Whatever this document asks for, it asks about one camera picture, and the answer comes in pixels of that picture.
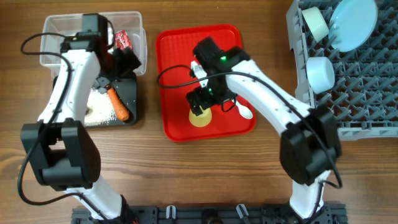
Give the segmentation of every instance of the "gray dish rack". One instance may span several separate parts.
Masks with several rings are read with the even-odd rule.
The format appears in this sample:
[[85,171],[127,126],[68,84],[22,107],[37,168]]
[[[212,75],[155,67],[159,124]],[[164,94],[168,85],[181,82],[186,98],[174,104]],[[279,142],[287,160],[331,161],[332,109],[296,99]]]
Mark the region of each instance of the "gray dish rack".
[[[398,137],[398,1],[376,1],[376,27],[365,44],[349,52],[331,47],[325,37],[316,43],[302,10],[318,7],[327,24],[341,0],[294,0],[286,14],[290,49],[297,67],[297,99],[312,107],[327,105],[338,119],[341,140]],[[328,57],[336,82],[314,94],[305,68],[309,57]]]

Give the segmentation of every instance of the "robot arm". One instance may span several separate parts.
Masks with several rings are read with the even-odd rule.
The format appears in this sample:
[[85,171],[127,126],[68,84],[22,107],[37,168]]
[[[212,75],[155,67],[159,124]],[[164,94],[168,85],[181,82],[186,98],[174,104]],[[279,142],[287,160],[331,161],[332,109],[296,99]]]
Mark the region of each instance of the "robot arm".
[[[108,82],[116,79],[141,64],[129,48],[124,51],[116,49],[110,55],[107,43],[107,18],[99,14],[84,14],[82,31],[76,36],[65,37],[60,46],[62,56],[72,66],[60,110],[50,123],[50,117],[68,81],[68,64],[64,60],[48,105],[37,123],[22,127],[21,141],[27,153],[39,141],[30,157],[39,184],[49,185],[66,194],[83,195],[85,200],[74,197],[90,210],[95,219],[102,220],[105,217],[116,220],[115,223],[132,223],[134,214],[123,196],[113,191],[100,176],[100,154],[83,126],[90,89],[95,80],[101,86],[103,80]],[[39,138],[45,126],[48,126],[48,131],[43,138]],[[60,140],[65,149],[51,150],[50,146]]]
[[197,78],[218,73],[232,74],[201,81],[199,87],[187,94],[191,110],[198,115],[201,113],[199,106],[207,109],[231,100],[235,94],[252,104],[281,137],[280,162],[293,179],[290,206],[302,219],[311,217],[319,195],[321,199],[317,210],[323,206],[323,185],[320,187],[320,183],[328,178],[331,169],[326,154],[303,121],[269,87],[233,72],[255,76],[278,92],[322,138],[327,153],[335,162],[341,155],[341,146],[333,113],[328,108],[313,109],[290,96],[269,79],[248,54],[237,47],[224,52],[211,38],[207,38],[195,47],[193,53],[200,63],[197,65],[192,62],[192,70]]

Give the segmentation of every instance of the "white cup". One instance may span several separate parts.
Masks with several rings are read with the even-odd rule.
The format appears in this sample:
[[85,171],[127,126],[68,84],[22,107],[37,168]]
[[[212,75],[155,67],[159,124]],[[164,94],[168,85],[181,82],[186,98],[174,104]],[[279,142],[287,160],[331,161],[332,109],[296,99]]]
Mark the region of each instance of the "white cup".
[[330,90],[335,85],[335,70],[327,57],[307,60],[307,78],[314,93]]
[[328,25],[317,7],[303,10],[302,15],[316,42],[321,41],[329,34]]

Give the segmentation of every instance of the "wooden table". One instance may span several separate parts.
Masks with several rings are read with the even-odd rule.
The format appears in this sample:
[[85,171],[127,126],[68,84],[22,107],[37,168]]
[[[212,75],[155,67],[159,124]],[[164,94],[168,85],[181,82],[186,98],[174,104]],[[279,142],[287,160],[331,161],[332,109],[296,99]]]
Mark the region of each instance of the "wooden table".
[[[259,66],[294,94],[296,68],[285,20],[292,0],[29,2],[0,5],[0,223],[69,223],[71,209],[79,206],[74,198],[44,207],[26,205],[18,197],[16,179],[25,156],[21,127],[35,122],[52,88],[50,71],[40,66],[39,57],[22,55],[19,47],[42,31],[47,16],[81,12],[139,11],[143,16],[148,65],[138,79],[142,116],[133,127],[90,130],[101,153],[102,175],[130,205],[288,202],[292,181],[279,163],[279,137],[259,114],[255,130],[242,136],[179,144],[166,138],[155,84],[155,38],[168,29],[231,23]],[[38,50],[39,43],[33,41],[28,49]],[[346,203],[350,223],[398,222],[397,145],[398,139],[343,142],[338,168],[344,188],[326,187],[325,200]],[[30,166],[24,189],[34,200],[61,194],[41,187]]]

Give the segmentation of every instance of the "red package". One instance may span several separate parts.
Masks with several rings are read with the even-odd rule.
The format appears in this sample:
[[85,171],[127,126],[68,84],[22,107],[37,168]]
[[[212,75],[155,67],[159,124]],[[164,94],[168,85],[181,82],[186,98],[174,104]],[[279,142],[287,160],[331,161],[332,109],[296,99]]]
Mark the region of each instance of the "red package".
[[129,47],[132,50],[132,44],[130,41],[129,36],[126,34],[125,30],[122,30],[120,32],[117,32],[114,34],[114,41],[116,43],[116,47],[120,49],[125,49],[126,47]]

